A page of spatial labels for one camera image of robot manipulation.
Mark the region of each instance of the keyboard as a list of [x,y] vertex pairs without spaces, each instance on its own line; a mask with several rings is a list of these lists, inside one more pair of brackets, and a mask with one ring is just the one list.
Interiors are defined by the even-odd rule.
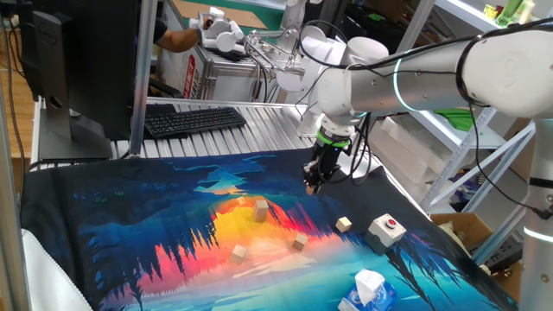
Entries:
[[154,138],[181,133],[197,133],[244,125],[246,121],[234,108],[171,112],[146,116],[145,126]]

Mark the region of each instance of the sunset landscape print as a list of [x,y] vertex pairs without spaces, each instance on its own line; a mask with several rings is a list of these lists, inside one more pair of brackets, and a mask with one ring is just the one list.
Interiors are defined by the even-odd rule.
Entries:
[[[295,150],[64,169],[66,204],[49,225],[73,234],[41,243],[94,310],[336,310],[362,269],[394,286],[394,309],[517,309],[382,169],[360,187],[326,185],[310,196],[301,171],[309,157]],[[269,204],[261,223],[253,221],[258,200]],[[379,257],[363,236],[384,213],[407,234]],[[341,217],[350,231],[334,227]],[[291,247],[298,233],[308,237],[302,251]],[[236,245],[247,249],[242,264],[230,260]]]

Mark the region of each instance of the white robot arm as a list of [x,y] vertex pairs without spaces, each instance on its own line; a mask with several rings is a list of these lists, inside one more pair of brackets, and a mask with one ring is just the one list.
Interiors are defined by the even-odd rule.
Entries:
[[244,39],[244,33],[238,24],[225,18],[225,12],[215,7],[209,13],[198,13],[198,19],[190,19],[191,29],[199,29],[201,43],[205,48],[217,48],[221,52],[236,51],[245,54],[244,46],[237,44]]
[[[338,156],[355,132],[360,112],[444,109],[468,101],[514,117],[533,118],[536,149],[526,203],[533,213],[526,213],[520,309],[549,310],[553,304],[553,28],[539,23],[551,21],[419,48],[376,63],[344,61],[345,55],[342,66],[323,73],[309,100],[320,106],[325,117],[311,162],[303,166],[308,191],[317,193],[340,168]],[[359,56],[363,50],[354,54]]]

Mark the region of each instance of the red button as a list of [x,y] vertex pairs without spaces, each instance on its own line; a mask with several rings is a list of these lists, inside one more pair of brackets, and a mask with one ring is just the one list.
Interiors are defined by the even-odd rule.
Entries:
[[388,219],[388,220],[386,220],[386,226],[387,226],[388,228],[394,229],[394,228],[396,227],[396,225],[397,225],[396,220],[394,220],[394,219]]

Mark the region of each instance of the small wooden cube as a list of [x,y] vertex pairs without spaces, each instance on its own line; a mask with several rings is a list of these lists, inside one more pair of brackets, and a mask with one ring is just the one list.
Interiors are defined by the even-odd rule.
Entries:
[[253,209],[253,221],[264,222],[267,219],[267,213],[269,212],[269,204],[266,200],[256,201],[256,205]]
[[308,242],[308,237],[304,236],[303,234],[301,233],[298,233],[297,234],[297,237],[296,237],[296,240],[294,241],[294,243],[292,244],[292,247],[294,247],[295,249],[299,250],[299,251],[302,251],[303,250],[303,246],[305,246],[305,244]]
[[244,246],[236,245],[234,246],[234,250],[232,250],[231,254],[231,260],[235,264],[242,264],[244,261],[245,252],[247,249]]
[[351,227],[352,227],[352,222],[349,221],[347,217],[342,217],[338,219],[338,222],[336,223],[336,228],[338,228],[340,232],[346,232]]

